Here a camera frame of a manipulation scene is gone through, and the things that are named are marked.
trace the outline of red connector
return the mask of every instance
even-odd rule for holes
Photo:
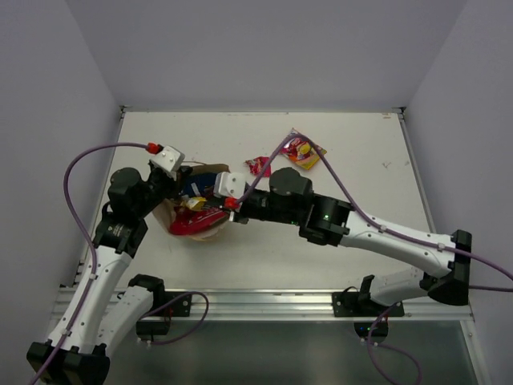
[[[152,143],[152,142],[148,143],[147,147],[146,147],[146,151],[148,151],[150,154],[153,154],[153,155],[158,154],[163,149],[164,149],[164,147],[162,147],[160,144],[156,144],[156,143]]]
[[[239,208],[240,204],[237,203],[236,198],[226,198],[224,200],[224,207],[231,210],[237,210]]]

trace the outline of wall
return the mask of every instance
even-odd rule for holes
[[[406,110],[438,231],[474,234],[476,253],[513,270],[513,2],[470,0]],[[512,286],[478,263],[472,283]],[[473,292],[494,383],[511,382],[511,294]]]
[[[116,99],[149,108],[406,106],[466,0],[67,0]]]
[[[63,199],[65,167],[117,137],[119,109],[64,1],[0,5],[0,382],[26,383],[59,283],[83,250]],[[72,196],[91,223],[111,154],[86,160]]]

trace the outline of red candy packet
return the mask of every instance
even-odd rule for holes
[[[293,128],[289,135],[291,136],[293,134],[300,134],[300,132]],[[314,149],[307,142],[300,138],[294,138],[290,140],[280,150],[281,154],[287,156],[292,162],[304,168],[305,170],[310,170],[312,166],[316,164],[319,159],[321,159],[317,152],[322,152],[323,154],[327,153],[327,151],[321,146],[317,146],[317,148]]]
[[[245,163],[249,166],[249,172],[253,175],[258,175],[262,168],[264,167],[265,162],[269,160],[268,156],[258,156],[255,159],[246,160]],[[271,176],[271,166],[267,167],[267,170],[264,172],[264,177],[269,178]]]

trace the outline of white wall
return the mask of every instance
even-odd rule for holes
[[[3,1],[0,52],[0,383],[25,383],[26,350],[44,341],[59,283],[83,249],[63,199],[65,167],[117,137],[119,109],[63,0]],[[86,223],[109,159],[73,175]]]
[[[474,234],[476,253],[513,270],[513,2],[470,0],[406,110],[439,231]],[[472,283],[513,286],[474,263]],[[513,297],[474,292],[494,383],[513,375]]]
[[[136,107],[406,106],[466,0],[67,0]]]

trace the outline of table surface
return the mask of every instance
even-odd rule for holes
[[[244,160],[269,155],[291,128],[328,151],[328,161],[364,210],[429,229],[395,114],[128,112],[119,141],[169,144],[184,152],[186,160],[226,163],[252,180]],[[146,178],[147,162],[144,151],[118,148],[110,174],[134,167]],[[278,156],[272,166],[277,170],[291,165],[296,167]],[[322,162],[300,172],[313,181],[316,193],[345,199]],[[258,187],[269,189],[267,183],[263,179]],[[291,225],[228,223],[215,240],[204,242],[171,236],[153,216],[148,216],[147,225],[120,287],[136,274],[149,274],[162,278],[168,289],[343,289],[366,275],[407,267],[364,250],[309,244]]]

